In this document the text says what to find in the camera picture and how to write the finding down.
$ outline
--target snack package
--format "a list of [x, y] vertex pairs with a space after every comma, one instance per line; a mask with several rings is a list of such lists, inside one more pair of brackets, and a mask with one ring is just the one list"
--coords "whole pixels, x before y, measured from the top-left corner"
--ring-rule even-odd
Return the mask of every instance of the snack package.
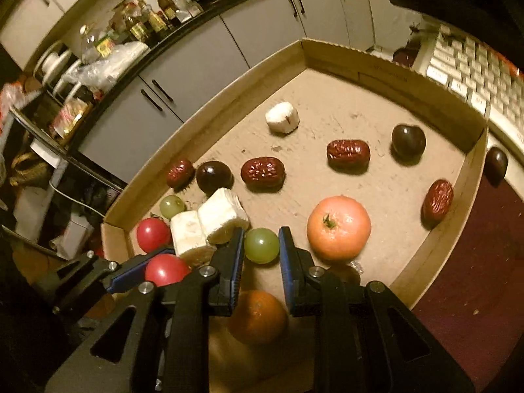
[[53, 120], [51, 127], [62, 139], [66, 139], [87, 107], [87, 103], [77, 98], [67, 101]]

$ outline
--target orange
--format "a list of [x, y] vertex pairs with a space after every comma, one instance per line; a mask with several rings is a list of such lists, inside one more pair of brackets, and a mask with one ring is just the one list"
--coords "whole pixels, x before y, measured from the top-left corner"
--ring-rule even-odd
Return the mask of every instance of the orange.
[[227, 328], [244, 344], [267, 344], [286, 329], [288, 315], [280, 302], [265, 291], [245, 291], [229, 318]]

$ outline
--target white cable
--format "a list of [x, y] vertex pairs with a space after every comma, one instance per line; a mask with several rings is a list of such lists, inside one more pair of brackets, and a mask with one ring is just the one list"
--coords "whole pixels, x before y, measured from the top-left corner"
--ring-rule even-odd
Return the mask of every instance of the white cable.
[[104, 214], [102, 214], [101, 212], [95, 210], [93, 207], [90, 207], [87, 204], [84, 204], [83, 202], [80, 202], [79, 200], [76, 200], [76, 199], [73, 199], [73, 198], [67, 196], [64, 192], [60, 192], [56, 187], [53, 186], [51, 181], [49, 181], [49, 186], [51, 186], [55, 192], [58, 192], [60, 195], [66, 197], [67, 199], [70, 199], [73, 202], [76, 202], [77, 204], [83, 205], [84, 207], [89, 208], [90, 210], [93, 210], [95, 213], [100, 214], [102, 217], [105, 217]]

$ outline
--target plastic bag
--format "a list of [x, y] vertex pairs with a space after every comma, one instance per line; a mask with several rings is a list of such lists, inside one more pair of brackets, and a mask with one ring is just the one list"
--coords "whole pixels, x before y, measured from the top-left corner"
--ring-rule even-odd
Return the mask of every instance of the plastic bag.
[[0, 127], [4, 125], [9, 108], [14, 104], [20, 105], [24, 101], [25, 94], [21, 83], [4, 84], [0, 92]]
[[148, 50], [149, 47], [140, 41], [115, 46], [107, 58], [73, 69], [62, 75], [62, 79], [69, 83], [82, 83], [88, 88], [97, 88], [107, 92], [116, 84], [122, 74]]

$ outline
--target green grape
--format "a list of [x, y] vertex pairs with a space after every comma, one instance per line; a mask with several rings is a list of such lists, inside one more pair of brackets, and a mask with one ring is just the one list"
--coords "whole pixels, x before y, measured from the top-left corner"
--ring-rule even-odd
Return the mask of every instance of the green grape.
[[177, 195], [169, 195], [160, 202], [160, 212], [168, 220], [182, 211], [185, 211], [185, 203]]
[[280, 251], [278, 236], [264, 227], [253, 229], [244, 239], [244, 252], [253, 263], [265, 265], [273, 261]]

